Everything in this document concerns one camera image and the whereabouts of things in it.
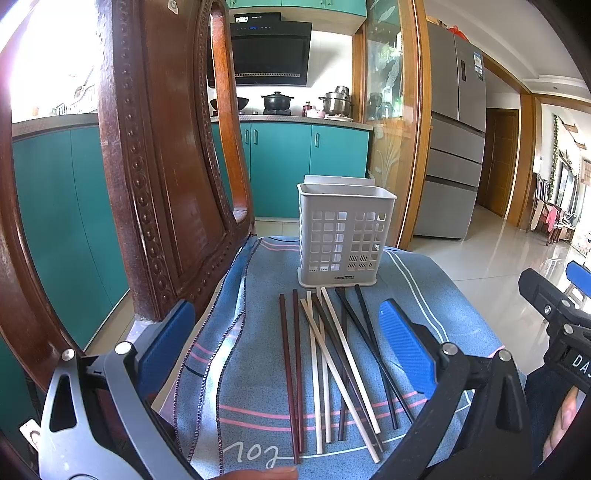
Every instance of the metal bolt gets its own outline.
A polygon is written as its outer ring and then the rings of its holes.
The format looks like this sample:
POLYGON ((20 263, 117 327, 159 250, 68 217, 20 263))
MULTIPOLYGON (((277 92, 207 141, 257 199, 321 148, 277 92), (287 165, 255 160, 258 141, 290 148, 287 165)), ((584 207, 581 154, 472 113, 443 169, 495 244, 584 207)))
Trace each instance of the metal bolt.
POLYGON ((499 358, 504 362, 508 362, 511 360, 511 353, 507 350, 499 350, 499 358))
POLYGON ((457 353, 457 345, 455 343, 444 343, 441 349, 446 355, 455 355, 457 353))
POLYGON ((125 355, 131 350, 131 343, 129 342, 121 342, 115 346, 115 353, 118 355, 125 355))
POLYGON ((67 350, 64 350, 64 351, 61 353, 61 359, 62 359, 64 362, 67 362, 67 361, 69 361, 69 360, 72 360, 72 359, 74 358, 74 355, 75 355, 75 353, 74 353, 74 350, 72 350, 72 348, 69 348, 69 349, 67 349, 67 350))

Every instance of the pink cloth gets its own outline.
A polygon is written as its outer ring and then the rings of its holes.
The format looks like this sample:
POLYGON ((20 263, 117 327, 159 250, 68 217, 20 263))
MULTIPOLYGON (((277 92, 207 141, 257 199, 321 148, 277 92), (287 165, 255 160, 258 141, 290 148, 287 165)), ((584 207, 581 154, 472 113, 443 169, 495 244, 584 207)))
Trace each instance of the pink cloth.
POLYGON ((548 224, 548 233, 554 228, 556 222, 556 216, 558 215, 558 209, 548 205, 548 216, 546 217, 546 223, 548 224))

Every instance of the bowl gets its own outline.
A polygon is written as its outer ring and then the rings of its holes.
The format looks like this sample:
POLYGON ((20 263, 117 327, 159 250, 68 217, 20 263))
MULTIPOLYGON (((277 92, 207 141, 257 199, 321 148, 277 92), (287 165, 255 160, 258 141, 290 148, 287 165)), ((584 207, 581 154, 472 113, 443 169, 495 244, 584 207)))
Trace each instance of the bowl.
MULTIPOLYGON (((244 97, 237 97, 238 98, 238 111, 244 110, 248 102, 250 101, 248 98, 244 97)), ((210 100, 209 103, 212 104, 213 109, 217 112, 217 98, 210 100)))
POLYGON ((323 110, 312 109, 306 112, 306 116, 310 118, 324 118, 325 115, 326 113, 323 110))

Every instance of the chopstick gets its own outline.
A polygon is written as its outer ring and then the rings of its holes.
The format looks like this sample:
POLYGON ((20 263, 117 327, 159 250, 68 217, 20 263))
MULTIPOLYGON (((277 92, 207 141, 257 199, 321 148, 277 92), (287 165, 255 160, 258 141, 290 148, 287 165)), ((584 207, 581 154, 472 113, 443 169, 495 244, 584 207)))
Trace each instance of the chopstick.
MULTIPOLYGON (((340 322, 341 322, 341 328, 343 329, 343 333, 345 334, 345 337, 347 337, 347 310, 345 310, 345 307, 343 307, 342 305, 340 307, 340 322)), ((345 367, 343 367, 341 370, 341 377, 343 378, 343 383, 345 384, 345 388, 347 388, 347 383, 349 382, 349 379, 347 378, 347 376, 345 374, 345 367)), ((340 414, 339 414, 339 435, 337 437, 337 440, 340 442, 342 442, 345 439, 346 416, 347 416, 347 410, 346 410, 345 399, 343 398, 343 395, 341 395, 340 396, 340 414)))
POLYGON ((301 381, 301 352, 300 352, 300 302, 298 299, 297 289, 293 291, 294 301, 294 329, 295 329, 295 388, 297 401, 297 430, 298 430, 298 450, 304 453, 304 400, 302 392, 301 381))
MULTIPOLYGON (((374 345, 374 348, 375 348, 376 352, 378 353, 379 357, 382 358, 382 354, 379 351, 378 340, 375 337, 374 326, 372 325, 371 319, 369 318, 368 307, 365 303, 365 299, 363 297, 363 292, 361 292, 361 287, 359 285, 355 285, 355 293, 357 294, 357 299, 359 300, 359 305, 361 305, 361 311, 363 312, 365 324, 368 327, 369 338, 371 339, 371 341, 374 345)), ((390 391, 390 389, 386 385, 386 379, 384 377, 384 373, 380 372, 380 374, 382 375, 382 384, 384 385, 384 391, 386 392, 386 400, 388 401, 388 409, 390 410, 392 427, 394 427, 394 430, 398 430, 398 420, 396 419, 396 409, 394 408, 394 400, 392 399, 392 392, 390 391)))
POLYGON ((359 392, 361 393, 361 398, 363 399, 363 402, 365 403, 365 408, 367 409, 367 412, 369 415, 369 421, 371 422, 374 432, 376 434, 379 434, 381 431, 379 429, 378 419, 375 417, 374 408, 371 405, 371 401, 369 399, 368 392, 365 388, 365 385, 363 384, 363 380, 361 379, 361 374, 359 373, 359 368, 357 368, 357 363, 355 363, 355 359, 353 358, 353 353, 351 352, 351 348, 349 347, 349 343, 347 342, 345 334, 343 333, 343 329, 340 327, 339 319, 336 316, 335 308, 333 307, 332 302, 330 301, 329 294, 326 291, 325 287, 322 287, 322 295, 324 296, 324 301, 326 302, 326 306, 328 307, 328 310, 329 310, 329 313, 332 317, 333 323, 335 324, 336 331, 339 334, 340 341, 343 345, 343 350, 345 350, 345 355, 347 356, 347 360, 349 360, 349 366, 351 367, 351 370, 353 372, 353 376, 354 376, 355 381, 357 382, 357 385, 359 387, 359 392))
MULTIPOLYGON (((312 310, 312 292, 306 292, 308 305, 312 310)), ((312 355, 312 388, 314 391, 314 422, 316 424, 316 453, 322 454, 322 413, 320 412, 320 383, 318 381, 318 356, 316 354, 316 337, 312 326, 308 325, 310 329, 310 351, 312 355)))
MULTIPOLYGON (((320 287, 316 287, 316 294, 322 299, 320 287)), ((322 321, 320 321, 320 334, 326 343, 326 332, 324 331, 324 323, 322 321)), ((322 396, 324 399, 324 436, 326 438, 326 443, 331 443, 332 430, 330 428, 330 408, 332 404, 330 403, 329 369, 324 356, 322 356, 322 396)))
POLYGON ((300 463, 294 389, 291 382, 290 341, 287 335, 287 315, 285 313, 285 295, 283 293, 279 295, 279 310, 281 312, 281 334, 283 336, 283 361, 285 363, 285 377, 287 380, 287 403, 290 408, 291 445, 294 452, 294 463, 300 463))
POLYGON ((328 332, 328 334, 330 336, 330 340, 333 342, 333 346, 335 347, 335 351, 337 353, 337 356, 339 357, 339 360, 340 360, 341 364, 343 365, 343 368, 345 369, 345 373, 346 373, 347 377, 349 377, 349 383, 351 384, 351 388, 353 388, 353 392, 355 393, 355 397, 357 398, 357 401, 359 402, 361 412, 363 413, 365 420, 370 424, 369 433, 374 438, 374 442, 378 445, 378 448, 380 449, 380 451, 383 452, 384 448, 382 447, 382 442, 379 441, 378 435, 374 432, 374 429, 371 428, 369 414, 368 414, 367 408, 365 407, 365 403, 363 402, 363 397, 362 397, 361 391, 359 390, 359 385, 355 381, 356 380, 355 375, 353 374, 353 371, 351 370, 351 367, 348 363, 347 355, 345 354, 345 352, 343 350, 343 346, 340 344, 340 342, 338 340, 336 332, 334 331, 332 325, 330 324, 329 317, 326 315, 326 312, 324 311, 324 308, 322 308, 322 304, 320 303, 320 300, 315 293, 312 294, 312 303, 314 304, 314 307, 316 307, 316 310, 318 310, 318 315, 320 316, 320 321, 325 322, 325 324, 326 324, 326 331, 328 332))
POLYGON ((355 311, 352 309, 351 305, 349 304, 349 302, 347 300, 347 297, 345 295, 345 289, 344 288, 341 288, 341 287, 337 288, 336 289, 336 294, 339 296, 340 301, 343 303, 344 307, 346 308, 347 313, 351 317, 351 320, 353 320, 353 324, 355 325, 355 327, 357 328, 357 330, 361 334, 361 337, 363 338, 363 341, 365 342, 365 344, 369 348, 369 351, 374 356, 374 359, 376 360, 376 362, 377 362, 380 370, 382 371, 382 373, 386 377, 386 380, 388 382, 388 385, 390 386, 390 388, 394 392, 394 395, 396 395, 396 398, 398 399, 398 401, 402 405, 402 409, 404 410, 404 413, 407 415, 407 417, 410 420, 410 422, 413 423, 414 422, 413 412, 410 410, 409 406, 407 405, 406 401, 404 400, 404 397, 402 396, 402 392, 400 391, 400 389, 398 388, 396 382, 392 378, 392 375, 388 371, 388 368, 384 364, 384 361, 382 360, 382 358, 376 352, 373 344, 371 343, 371 340, 370 340, 367 332, 363 328, 363 325, 361 325, 361 322, 359 321, 359 318, 357 317, 357 314, 355 313, 355 311))
POLYGON ((340 394, 343 395, 343 398, 345 399, 345 403, 347 404, 347 407, 349 408, 349 410, 351 412, 351 415, 353 417, 353 421, 355 422, 355 424, 357 425, 357 428, 359 429, 359 433, 361 434, 361 437, 363 438, 363 442, 365 443, 365 446, 368 448, 369 453, 372 456, 372 459, 374 460, 374 462, 379 463, 378 452, 375 451, 375 448, 374 448, 371 440, 369 439, 368 433, 366 432, 365 428, 363 427, 363 424, 361 423, 361 419, 359 418, 359 415, 357 414, 357 410, 355 410, 355 406, 353 405, 353 401, 351 400, 351 397, 347 393, 347 389, 345 388, 343 380, 339 376, 339 372, 336 368, 335 362, 332 360, 332 357, 330 356, 330 352, 329 352, 328 348, 326 347, 326 343, 324 342, 322 335, 320 334, 320 331, 318 330, 318 327, 316 326, 316 322, 314 321, 314 316, 312 314, 312 309, 309 308, 308 304, 303 299, 300 301, 304 307, 304 313, 306 314, 306 319, 308 320, 308 323, 310 324, 310 328, 312 328, 312 331, 314 332, 314 336, 316 337, 316 341, 318 341, 318 344, 320 345, 320 350, 322 350, 322 355, 323 355, 323 357, 326 358, 326 363, 327 363, 328 367, 330 368, 330 371, 332 372, 333 377, 335 378, 335 382, 337 384, 337 387, 339 387, 340 394))

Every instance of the refrigerator drawer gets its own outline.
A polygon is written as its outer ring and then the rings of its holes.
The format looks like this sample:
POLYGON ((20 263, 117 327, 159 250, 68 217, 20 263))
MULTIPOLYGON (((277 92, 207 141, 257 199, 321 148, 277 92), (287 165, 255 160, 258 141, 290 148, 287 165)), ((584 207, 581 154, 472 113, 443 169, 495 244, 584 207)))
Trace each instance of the refrigerator drawer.
POLYGON ((464 238, 475 202, 476 189, 425 181, 414 234, 464 238))
POLYGON ((435 117, 431 123, 431 148, 482 163, 484 137, 435 117))
POLYGON ((427 175, 478 187, 482 165, 439 150, 429 150, 427 175))

